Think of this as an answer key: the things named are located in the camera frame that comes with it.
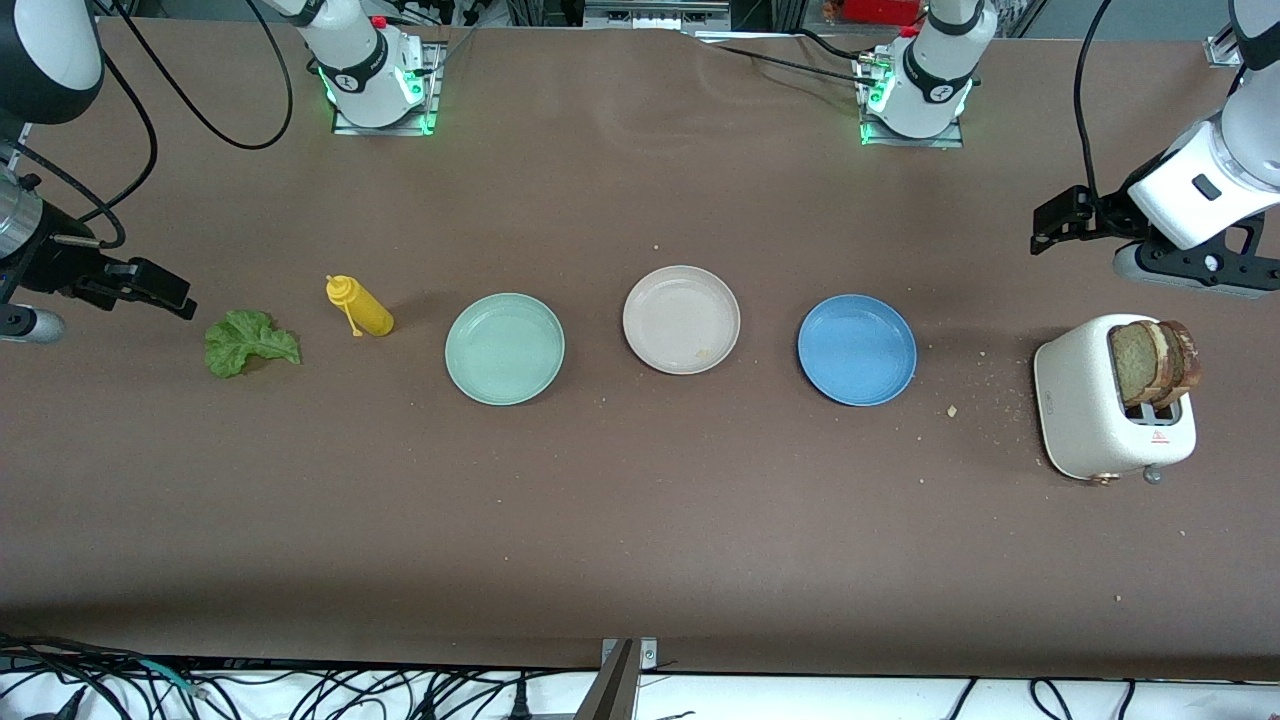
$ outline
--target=green plate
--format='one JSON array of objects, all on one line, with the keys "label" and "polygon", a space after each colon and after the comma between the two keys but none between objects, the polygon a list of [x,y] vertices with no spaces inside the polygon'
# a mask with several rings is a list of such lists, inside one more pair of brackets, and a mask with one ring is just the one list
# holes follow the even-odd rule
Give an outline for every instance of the green plate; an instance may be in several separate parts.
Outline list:
[{"label": "green plate", "polygon": [[453,384],[485,405],[516,405],[547,389],[564,361],[564,329],[539,300],[516,292],[477,300],[444,342]]}]

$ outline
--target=table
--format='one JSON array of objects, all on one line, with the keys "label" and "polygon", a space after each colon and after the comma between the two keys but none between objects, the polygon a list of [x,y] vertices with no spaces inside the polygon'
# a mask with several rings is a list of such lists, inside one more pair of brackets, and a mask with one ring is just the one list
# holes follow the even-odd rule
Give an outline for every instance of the table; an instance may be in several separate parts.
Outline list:
[{"label": "table", "polygon": [[[271,132],[259,28],[145,32],[224,129]],[[659,31],[481,29],[436,136],[333,137],[278,33],[300,108],[251,154],[102,24],[163,143],[120,206],[125,250],[201,309],[23,296],[69,331],[0,348],[0,625],[152,653],[586,666],[599,638],[644,634],[691,670],[1280,671],[1275,300],[1126,283],[1108,242],[1027,252],[1032,210],[1083,174],[1078,44],[996,42],[965,147],[925,151],[860,146],[840,81]],[[1190,44],[1098,44],[1103,187],[1230,76]],[[115,87],[33,145],[104,193],[145,159]],[[622,337],[627,290],[676,263],[742,307],[703,375],[653,372]],[[364,282],[396,332],[351,337],[326,273]],[[453,318],[500,291],[545,301],[568,338],[556,383],[507,409],[443,365]],[[916,378],[882,407],[835,405],[797,366],[804,314],[842,292],[915,331]],[[236,307],[296,332],[303,365],[211,377],[202,333]],[[1202,346],[1199,447],[1161,487],[1069,482],[1039,443],[1032,352],[1111,311]]]}]

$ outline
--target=mustard bottle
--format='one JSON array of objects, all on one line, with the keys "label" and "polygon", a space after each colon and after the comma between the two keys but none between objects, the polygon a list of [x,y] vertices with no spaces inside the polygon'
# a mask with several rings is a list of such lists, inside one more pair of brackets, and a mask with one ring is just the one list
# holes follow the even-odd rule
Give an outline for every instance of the mustard bottle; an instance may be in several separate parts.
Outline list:
[{"label": "mustard bottle", "polygon": [[347,322],[351,323],[351,334],[356,337],[364,334],[356,325],[376,337],[392,332],[396,325],[394,318],[356,278],[325,275],[325,279],[329,281],[329,284],[325,286],[329,302],[337,305],[347,315]]}]

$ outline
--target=red box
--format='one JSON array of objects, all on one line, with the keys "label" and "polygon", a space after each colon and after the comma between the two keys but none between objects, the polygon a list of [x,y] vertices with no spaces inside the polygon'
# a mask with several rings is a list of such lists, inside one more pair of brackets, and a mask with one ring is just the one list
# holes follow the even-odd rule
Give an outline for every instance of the red box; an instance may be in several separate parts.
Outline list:
[{"label": "red box", "polygon": [[920,15],[920,0],[845,0],[846,20],[881,26],[909,26]]}]

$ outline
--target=bread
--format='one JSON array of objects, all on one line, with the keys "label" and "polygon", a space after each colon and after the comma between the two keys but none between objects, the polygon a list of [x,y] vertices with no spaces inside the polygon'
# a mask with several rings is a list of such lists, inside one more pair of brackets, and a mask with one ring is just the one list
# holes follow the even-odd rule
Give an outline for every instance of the bread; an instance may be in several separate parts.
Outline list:
[{"label": "bread", "polygon": [[1120,401],[1135,407],[1169,395],[1174,384],[1170,342],[1164,331],[1151,320],[1138,320],[1108,334]]},{"label": "bread", "polygon": [[1125,407],[1149,402],[1164,410],[1199,383],[1196,341],[1181,323],[1138,320],[1112,328],[1108,340]]}]

